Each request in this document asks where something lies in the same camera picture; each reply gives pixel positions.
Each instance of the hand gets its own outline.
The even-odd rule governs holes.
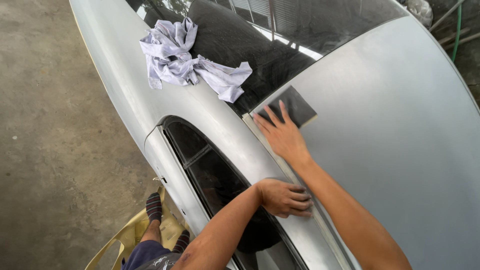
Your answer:
[[[286,219],[290,214],[311,217],[306,209],[313,205],[311,195],[304,192],[305,187],[289,184],[276,179],[265,178],[253,185],[262,198],[262,206],[270,214]]]
[[[280,109],[285,123],[282,123],[267,105],[264,106],[264,109],[275,126],[258,114],[253,115],[253,121],[264,134],[273,152],[281,156],[292,166],[294,165],[293,162],[306,162],[310,160],[311,157],[307,150],[305,140],[297,126],[288,116],[285,104],[280,101]]]

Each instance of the window frame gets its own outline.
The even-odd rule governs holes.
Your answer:
[[[201,190],[200,185],[195,180],[195,177],[193,177],[191,175],[191,173],[189,172],[189,170],[188,170],[189,166],[184,165],[184,162],[182,161],[182,157],[181,157],[182,154],[179,153],[178,146],[177,146],[175,140],[172,139],[173,138],[172,134],[170,134],[170,132],[168,131],[168,126],[172,123],[181,123],[181,124],[186,125],[187,127],[191,128],[194,132],[196,132],[207,143],[207,145],[202,150],[200,150],[197,154],[195,154],[189,161],[186,161],[185,164],[188,164],[190,166],[191,164],[195,163],[199,158],[204,156],[209,151],[214,151],[221,159],[223,159],[223,161],[230,167],[230,169],[236,174],[236,176],[240,179],[240,181],[243,182],[243,184],[247,188],[250,187],[251,184],[250,184],[250,182],[247,181],[247,179],[243,176],[243,174],[237,169],[237,167],[222,153],[222,151],[220,151],[216,147],[216,145],[212,141],[210,141],[210,139],[208,139],[208,137],[205,136],[205,134],[203,134],[203,132],[201,132],[199,129],[197,129],[193,124],[191,124],[187,120],[185,120],[181,117],[178,117],[178,116],[170,115],[170,116],[166,117],[165,120],[162,123],[162,127],[163,127],[162,130],[163,130],[164,136],[168,140],[168,143],[170,143],[170,146],[172,147],[173,151],[175,152],[175,156],[176,156],[179,164],[181,165],[182,169],[184,170],[185,174],[188,177],[188,181],[190,182],[191,186],[195,190],[196,195],[198,196],[199,200],[201,201],[202,206],[203,206],[204,210],[206,211],[206,213],[208,214],[209,219],[211,219],[213,217],[213,213],[212,213],[212,210],[210,209],[210,206],[208,205],[209,203],[206,199],[206,196],[203,194],[203,191]],[[289,252],[292,254],[295,262],[298,264],[300,269],[301,270],[309,270],[309,268],[305,264],[302,256],[300,255],[300,253],[296,249],[295,245],[290,240],[289,236],[287,235],[287,233],[285,232],[285,230],[283,229],[281,224],[276,220],[276,218],[273,215],[268,213],[263,207],[260,206],[260,208],[266,214],[268,219],[271,221],[272,225],[276,228],[276,231],[278,232],[278,234],[282,238],[283,242],[287,246]],[[235,253],[233,254],[232,258],[235,261],[237,267],[245,270],[245,267],[243,266],[242,262],[240,261],[238,256],[236,256]]]

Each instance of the person's left hand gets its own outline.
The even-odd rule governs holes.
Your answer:
[[[311,217],[306,209],[313,205],[305,187],[265,178],[254,185],[262,196],[262,206],[272,215],[286,219],[290,214]]]

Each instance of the sanding block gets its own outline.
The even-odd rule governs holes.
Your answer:
[[[280,105],[278,103],[280,100],[285,104],[288,115],[296,124],[297,128],[304,127],[317,118],[317,113],[312,109],[312,107],[308,105],[308,103],[295,90],[295,88],[293,88],[293,86],[290,86],[287,90],[285,90],[282,94],[268,104],[270,109],[275,113],[281,122],[285,121],[283,120]],[[264,109],[259,111],[258,114],[273,124],[272,120]]]

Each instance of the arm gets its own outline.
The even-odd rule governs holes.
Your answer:
[[[172,270],[223,270],[233,255],[243,230],[262,205],[269,213],[286,218],[289,214],[311,216],[313,205],[302,186],[275,179],[263,179],[223,207],[185,249]]]
[[[280,102],[285,123],[265,106],[273,126],[259,116],[254,121],[272,150],[287,161],[320,200],[338,233],[364,270],[410,270],[405,254],[387,230],[311,158],[298,128]]]

